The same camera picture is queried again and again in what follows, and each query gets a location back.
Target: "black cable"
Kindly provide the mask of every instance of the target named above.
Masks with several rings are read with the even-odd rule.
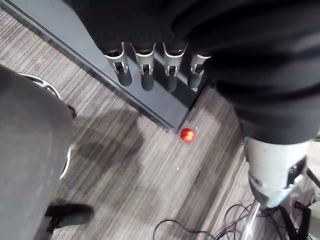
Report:
[[[273,223],[274,226],[275,226],[275,229],[276,229],[276,231],[277,231],[277,233],[278,233],[278,235],[279,235],[279,238],[280,238],[281,240],[283,240],[284,238],[283,238],[283,236],[282,236],[282,234],[281,234],[281,231],[280,231],[280,229],[279,229],[279,225],[277,224],[277,222],[276,222],[276,220],[274,219],[274,217],[273,217],[273,216],[269,216],[268,218],[270,218],[270,219],[272,220],[272,223]]]
[[[214,234],[214,235],[212,235],[212,234],[211,234],[210,232],[208,232],[208,231],[195,231],[195,230],[187,229],[187,228],[186,228],[185,226],[183,226],[180,222],[178,222],[177,220],[174,220],[174,219],[164,219],[164,220],[162,220],[161,222],[159,222],[159,223],[156,225],[156,227],[154,228],[154,230],[153,230],[153,235],[152,235],[152,239],[155,240],[155,235],[156,235],[157,229],[160,227],[161,224],[166,223],[166,222],[176,223],[176,224],[178,224],[182,229],[184,229],[186,232],[191,233],[191,234],[206,234],[206,235],[208,235],[209,237],[211,237],[213,240],[219,240],[219,239],[221,239],[221,238],[222,238],[223,236],[225,236],[225,235],[227,235],[228,239],[230,239],[228,233],[233,233],[233,236],[234,236],[234,238],[235,238],[235,237],[236,237],[236,233],[241,233],[239,230],[236,229],[237,224],[238,224],[241,220],[245,219],[245,218],[248,216],[247,214],[244,215],[244,216],[242,216],[242,214],[243,214],[245,211],[249,211],[248,208],[249,208],[251,205],[252,205],[252,204],[249,204],[248,206],[244,206],[244,205],[242,205],[242,204],[234,204],[234,205],[232,205],[231,207],[229,207],[228,210],[225,212],[224,218],[223,218],[224,228],[223,228],[221,231],[219,231],[218,233]],[[226,226],[226,218],[227,218],[228,213],[230,212],[230,210],[231,210],[232,208],[237,207],[237,206],[244,208],[244,210],[241,212],[241,214],[239,215],[239,217],[238,217],[237,220],[229,223],[229,224]],[[284,238],[283,238],[283,236],[282,236],[281,231],[280,231],[279,228],[286,228],[286,227],[277,224],[276,220],[275,220],[275,219],[273,218],[273,216],[272,216],[277,210],[278,210],[277,208],[263,209],[263,210],[260,209],[261,215],[257,215],[257,218],[266,218],[266,219],[270,218],[271,221],[272,221],[272,224],[274,224],[274,226],[275,226],[275,228],[276,228],[277,233],[279,234],[280,239],[283,240]],[[234,229],[228,230],[228,228],[230,228],[230,227],[232,227],[232,226],[235,226]]]
[[[244,208],[243,211],[247,210],[247,211],[249,212],[249,209],[248,209],[249,206],[246,207],[246,206],[244,206],[244,205],[242,205],[242,204],[234,204],[234,205],[232,205],[231,207],[229,207],[228,210],[225,212],[224,217],[223,217],[223,226],[224,226],[224,229],[227,229],[227,228],[226,228],[226,225],[227,225],[227,224],[226,224],[226,220],[227,220],[228,213],[229,213],[230,210],[233,209],[234,207],[243,207],[243,208]]]
[[[209,237],[212,237],[213,240],[216,240],[215,237],[213,235],[211,235],[210,232],[207,232],[207,231],[194,231],[194,230],[189,230],[187,229],[185,226],[183,226],[180,222],[178,222],[177,220],[174,220],[174,219],[165,219],[165,220],[162,220],[161,222],[159,222],[157,224],[157,226],[154,228],[153,230],[153,235],[152,235],[152,239],[155,240],[155,235],[156,235],[156,231],[157,229],[160,227],[161,224],[163,223],[166,223],[166,222],[173,222],[173,223],[176,223],[178,224],[183,230],[185,230],[186,232],[188,233],[191,233],[191,234],[206,234],[208,235]]]
[[[315,183],[315,185],[320,189],[320,181],[317,176],[311,171],[310,168],[306,171],[307,176]]]

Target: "metal bracket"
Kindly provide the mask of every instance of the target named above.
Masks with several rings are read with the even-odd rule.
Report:
[[[166,50],[166,45],[163,43],[163,49],[164,49],[164,70],[165,75],[168,77],[170,74],[173,74],[174,77],[177,76],[180,68],[180,64],[182,61],[182,57],[185,54],[186,48],[183,50],[183,52],[179,55],[171,55]]]
[[[154,71],[154,63],[155,63],[154,55],[155,55],[156,44],[153,45],[152,52],[150,52],[148,54],[138,53],[138,52],[136,52],[136,50],[132,44],[131,44],[131,46],[132,46],[134,54],[135,54],[136,62],[140,66],[141,75],[144,75],[145,72],[148,72],[149,75],[152,75],[152,73]]]
[[[204,73],[204,62],[211,58],[211,56],[202,56],[202,55],[193,55],[192,59],[191,59],[191,73],[195,74],[196,72],[198,72],[199,74],[203,74]]]
[[[105,55],[110,65],[113,67],[113,70],[117,74],[119,74],[120,71],[123,71],[124,73],[128,72],[128,60],[127,60],[127,55],[125,53],[124,42],[121,43],[121,46],[122,46],[122,53],[120,55],[118,56]]]

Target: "person's leg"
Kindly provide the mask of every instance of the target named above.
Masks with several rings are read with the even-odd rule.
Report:
[[[31,240],[64,168],[72,115],[56,96],[0,66],[0,239]]]

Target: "robotic arm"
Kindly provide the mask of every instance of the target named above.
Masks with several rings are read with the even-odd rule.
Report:
[[[204,70],[234,107],[250,186],[259,203],[270,208],[279,205],[303,178],[310,142],[320,126],[320,2],[68,3],[106,55],[107,45],[122,41],[130,42],[139,54],[145,51],[137,51],[136,46],[188,44],[196,56],[191,72]],[[167,59],[170,75],[169,70],[177,70],[180,63]],[[150,68],[153,62],[143,64]]]

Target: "red ball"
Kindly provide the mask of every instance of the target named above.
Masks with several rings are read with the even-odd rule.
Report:
[[[180,138],[185,142],[191,142],[195,137],[195,131],[190,128],[184,128],[181,131]]]

